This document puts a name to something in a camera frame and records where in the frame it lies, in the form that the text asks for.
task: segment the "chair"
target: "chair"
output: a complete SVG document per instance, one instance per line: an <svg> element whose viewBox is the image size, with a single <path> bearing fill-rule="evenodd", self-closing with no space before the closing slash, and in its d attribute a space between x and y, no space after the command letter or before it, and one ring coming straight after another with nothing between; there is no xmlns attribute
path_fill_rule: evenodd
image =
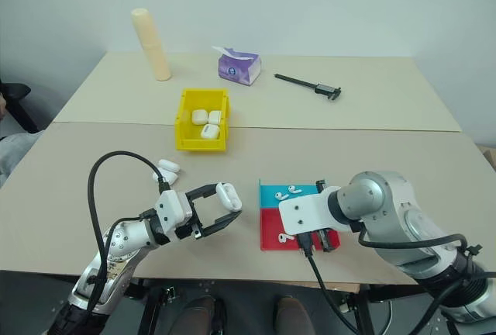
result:
<svg viewBox="0 0 496 335"><path fill-rule="evenodd" d="M20 100L31 92L31 88L20 83L2 83L2 80L0 80L0 92L7 101L7 111L10 112L17 123L26 132L39 132L40 130L36 124L20 104Z"/></svg>

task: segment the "table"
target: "table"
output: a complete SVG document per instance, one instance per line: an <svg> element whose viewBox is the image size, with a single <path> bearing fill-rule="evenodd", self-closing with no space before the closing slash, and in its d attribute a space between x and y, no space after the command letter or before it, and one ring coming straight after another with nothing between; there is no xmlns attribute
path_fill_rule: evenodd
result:
<svg viewBox="0 0 496 335"><path fill-rule="evenodd" d="M174 124L183 88L228 88L231 127L460 131L407 57L263 55L247 87L219 78L218 54L171 54L169 81L155 81L140 52L107 53L55 122ZM330 102L274 78L286 74L341 87Z"/></svg>
<svg viewBox="0 0 496 335"><path fill-rule="evenodd" d="M422 210L447 233L462 232L485 246L477 260L496 268L491 251L496 174L462 133L234 128L225 154L194 154L174 149L172 126L53 123L0 189L0 269L82 272L96 252L87 210L88 172L98 157L117 149L181 164L177 190L229 181L243 200L243 214L228 228L155 250L137 268L140 277L315 281L298 252L260 251L258 179L309 183L325 178L329 185L342 185L358 172L376 169L402 173ZM131 158L105 163L96 186L102 227L137 215L157 199L150 170ZM196 206L206 222L217 216L214 199ZM325 281L413 282L359 246L357 235L341 233L341 238L338 250L315 255Z"/></svg>

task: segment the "tissue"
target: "tissue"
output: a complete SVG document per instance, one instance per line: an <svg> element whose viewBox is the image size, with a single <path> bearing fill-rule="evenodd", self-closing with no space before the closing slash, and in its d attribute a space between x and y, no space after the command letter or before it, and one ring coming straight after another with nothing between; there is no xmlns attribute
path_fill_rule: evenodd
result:
<svg viewBox="0 0 496 335"><path fill-rule="evenodd" d="M258 54L236 52L233 48L213 47L222 53L219 58L219 77L242 85L252 85L262 68Z"/></svg>

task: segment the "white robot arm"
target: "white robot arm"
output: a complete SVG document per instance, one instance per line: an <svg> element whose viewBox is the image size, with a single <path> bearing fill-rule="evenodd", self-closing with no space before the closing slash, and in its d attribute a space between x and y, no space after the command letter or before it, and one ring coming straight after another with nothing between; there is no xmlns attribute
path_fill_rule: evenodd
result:
<svg viewBox="0 0 496 335"><path fill-rule="evenodd" d="M360 231L360 244L375 248L383 259L415 279L433 297L461 278L484 275L483 269L472 262L471 254L465 254L464 237L447 236L423 214L412 185L400 174L363 172L340 190L321 190L317 195L279 204L287 234L325 229ZM454 240L460 240L462 246L456 247ZM469 251L477 254L478 249L470 247ZM494 318L496 284L489 278L467 279L442 301L441 310L456 323Z"/></svg>
<svg viewBox="0 0 496 335"><path fill-rule="evenodd" d="M193 201L217 194L229 213L203 227ZM190 192L165 190L156 205L140 215L118 223L111 235L107 272L102 293L95 306L87 311L100 269L100 254L86 267L72 289L66 305L59 311L48 335L99 334L129 286L136 266L151 250L175 242L192 233L196 239L228 226L241 213L241 201L231 184L211 184ZM109 238L109 230L104 234Z"/></svg>

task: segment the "cylindrical container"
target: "cylindrical container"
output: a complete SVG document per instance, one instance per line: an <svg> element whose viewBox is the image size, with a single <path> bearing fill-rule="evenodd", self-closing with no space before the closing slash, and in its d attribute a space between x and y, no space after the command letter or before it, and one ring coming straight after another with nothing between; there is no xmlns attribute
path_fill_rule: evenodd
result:
<svg viewBox="0 0 496 335"><path fill-rule="evenodd" d="M152 15L148 9L137 8L131 11L134 29L138 35L141 47L145 51L146 58L150 62L153 75L158 81L166 81L171 77L171 71L167 65L162 43L158 36L157 28L153 22Z"/></svg>

